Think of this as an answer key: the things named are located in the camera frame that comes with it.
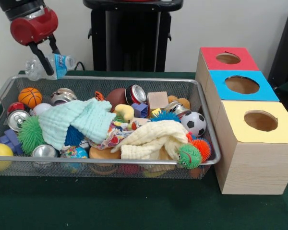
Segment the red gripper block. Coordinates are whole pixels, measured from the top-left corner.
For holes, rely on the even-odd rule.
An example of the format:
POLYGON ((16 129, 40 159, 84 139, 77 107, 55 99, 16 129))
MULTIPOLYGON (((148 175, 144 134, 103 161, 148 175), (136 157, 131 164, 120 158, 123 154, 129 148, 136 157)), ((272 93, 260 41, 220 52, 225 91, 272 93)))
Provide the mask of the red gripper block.
POLYGON ((49 7, 42 8, 28 16, 17 18, 10 25, 10 32, 14 40, 23 46, 29 45, 49 76, 54 74, 54 70, 37 44, 48 37, 52 53, 60 55, 56 38, 53 35, 57 27, 57 15, 49 7))

